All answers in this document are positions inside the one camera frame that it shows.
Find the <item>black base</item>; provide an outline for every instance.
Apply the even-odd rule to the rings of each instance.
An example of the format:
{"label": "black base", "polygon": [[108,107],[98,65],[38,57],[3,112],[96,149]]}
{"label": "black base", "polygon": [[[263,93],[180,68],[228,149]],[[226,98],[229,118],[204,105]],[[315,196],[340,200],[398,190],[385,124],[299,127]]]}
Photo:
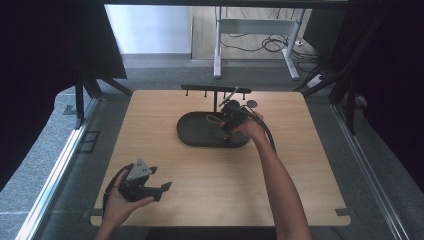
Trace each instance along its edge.
{"label": "black base", "polygon": [[183,143],[196,147],[238,148],[249,142],[250,138],[241,133],[234,133],[226,140],[220,124],[208,121],[207,115],[223,118],[218,112],[190,112],[180,118],[177,133]]}

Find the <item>wooden table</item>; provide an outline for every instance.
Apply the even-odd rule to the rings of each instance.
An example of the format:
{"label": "wooden table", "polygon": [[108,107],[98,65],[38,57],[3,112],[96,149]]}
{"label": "wooden table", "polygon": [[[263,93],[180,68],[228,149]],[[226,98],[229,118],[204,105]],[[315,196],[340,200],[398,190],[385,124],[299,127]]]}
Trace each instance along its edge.
{"label": "wooden table", "polygon": [[[346,226],[349,216],[338,216],[345,203],[334,178],[305,100],[295,92],[235,94],[241,104],[253,99],[265,116],[277,153],[289,171],[311,226]],[[160,202],[136,210],[124,225],[274,226],[256,148],[192,147],[176,131],[181,116],[191,111],[213,111],[213,97],[204,92],[140,90],[128,107],[95,208],[103,192],[124,165],[142,158],[157,166],[146,186],[172,181]],[[93,225],[101,217],[92,216]]]}

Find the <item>white wall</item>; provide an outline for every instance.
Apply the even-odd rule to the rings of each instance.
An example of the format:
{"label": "white wall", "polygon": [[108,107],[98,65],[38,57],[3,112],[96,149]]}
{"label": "white wall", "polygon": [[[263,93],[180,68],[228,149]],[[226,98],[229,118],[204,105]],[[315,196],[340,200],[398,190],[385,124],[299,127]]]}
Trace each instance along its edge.
{"label": "white wall", "polygon": [[191,7],[105,5],[121,54],[191,53]]}

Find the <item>person's left hand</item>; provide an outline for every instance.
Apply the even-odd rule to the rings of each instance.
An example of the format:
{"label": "person's left hand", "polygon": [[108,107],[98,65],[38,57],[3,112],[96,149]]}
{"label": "person's left hand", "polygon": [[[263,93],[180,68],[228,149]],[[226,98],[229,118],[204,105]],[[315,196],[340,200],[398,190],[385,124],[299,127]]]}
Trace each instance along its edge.
{"label": "person's left hand", "polygon": [[114,187],[110,190],[103,216],[103,222],[115,228],[123,224],[136,209],[154,201],[153,197],[146,197],[136,202],[129,202],[121,195],[118,186],[127,172],[128,170],[124,170],[117,177]]}

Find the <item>person's right arm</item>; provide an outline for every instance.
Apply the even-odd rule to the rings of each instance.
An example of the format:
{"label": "person's right arm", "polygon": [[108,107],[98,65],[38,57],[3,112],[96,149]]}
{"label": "person's right arm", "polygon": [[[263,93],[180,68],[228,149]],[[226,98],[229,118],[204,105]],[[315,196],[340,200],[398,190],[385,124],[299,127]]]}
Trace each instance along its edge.
{"label": "person's right arm", "polygon": [[297,189],[263,128],[253,119],[248,119],[235,131],[250,137],[258,150],[277,239],[312,239]]}

